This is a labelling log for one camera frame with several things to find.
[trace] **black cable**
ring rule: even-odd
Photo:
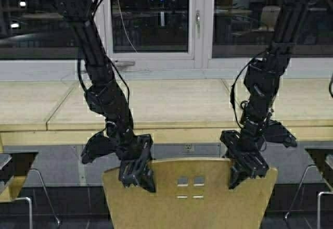
[[[101,3],[102,3],[103,1],[104,1],[104,0],[100,0],[100,1],[98,2],[98,4],[96,5],[95,11],[94,11],[94,13],[93,13],[93,20],[94,20],[94,18],[95,18],[95,15],[96,15],[96,13],[97,13],[98,8],[100,7],[100,5],[101,5]]]
[[[264,54],[266,52],[266,50],[260,52],[259,54],[255,55],[243,68],[242,70],[240,71],[240,73],[238,74],[238,76],[236,77],[236,80],[234,82],[234,84],[231,86],[231,92],[230,92],[230,102],[231,102],[231,105],[233,107],[233,110],[234,110],[234,114],[235,114],[235,119],[236,119],[236,122],[237,122],[237,125],[239,126],[240,129],[242,129],[243,127],[240,125],[240,123],[238,122],[238,117],[237,117],[237,113],[236,113],[236,97],[235,97],[235,86],[236,86],[236,83],[238,81],[238,78],[241,76],[241,74],[243,73],[243,71],[251,64],[253,63],[253,61],[260,55]]]
[[[78,63],[77,63],[77,66],[78,66],[78,78],[79,78],[79,82],[80,82],[80,85],[81,85],[83,91],[85,93],[87,93],[88,90],[87,90],[86,86],[84,85],[84,82],[82,80],[82,75],[81,75],[81,60],[82,59],[81,59],[81,55],[80,55],[80,48],[78,48]]]
[[[331,77],[331,81],[329,82],[329,93],[331,94],[331,97],[333,98],[333,74]]]
[[[115,71],[117,72],[119,78],[121,79],[121,81],[125,84],[126,86],[126,89],[127,89],[127,104],[130,105],[130,88],[129,86],[127,85],[126,81],[124,80],[124,78],[121,76],[120,72],[118,71],[117,67],[114,65],[113,61],[110,60],[113,68],[115,69]]]

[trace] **window handle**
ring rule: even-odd
[[[200,38],[200,11],[199,10],[197,10],[197,13],[196,13],[196,24],[197,24],[198,38]]]

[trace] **floor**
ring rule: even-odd
[[[34,229],[112,229],[111,222],[107,216],[98,217],[65,217],[61,218],[62,224],[56,227],[51,217],[35,217]],[[268,214],[262,223],[262,229],[315,229],[316,213],[292,214],[289,219],[288,228],[283,220],[282,213]],[[19,217],[11,219],[0,218],[0,229],[25,229],[29,228],[28,218]],[[333,216],[323,213],[322,229],[333,228]]]

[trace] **white window frame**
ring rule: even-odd
[[[134,60],[136,65],[131,67],[131,70],[149,69],[193,69],[202,68],[202,35],[203,26],[200,25],[200,35],[197,34],[196,27],[196,12],[203,13],[204,0],[189,0],[189,38],[188,48],[186,53],[114,53],[113,52],[113,37],[112,37],[112,16],[111,16],[111,1],[104,0],[102,6],[105,20],[105,46],[108,56],[113,60],[127,61]]]

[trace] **white wire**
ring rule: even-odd
[[[121,7],[120,7],[120,2],[119,0],[117,0],[117,3],[118,3],[118,7],[119,7],[119,13],[120,13],[120,18],[121,18],[121,22],[122,22],[122,25],[123,25],[123,29],[124,29],[124,32],[125,32],[125,35],[127,37],[127,40],[128,42],[130,43],[130,45],[132,46],[133,50],[138,54],[137,50],[135,49],[134,45],[132,44],[131,40],[130,40],[130,37],[127,33],[127,30],[126,30],[126,27],[125,27],[125,23],[124,23],[124,18],[123,18],[123,14],[121,12]]]

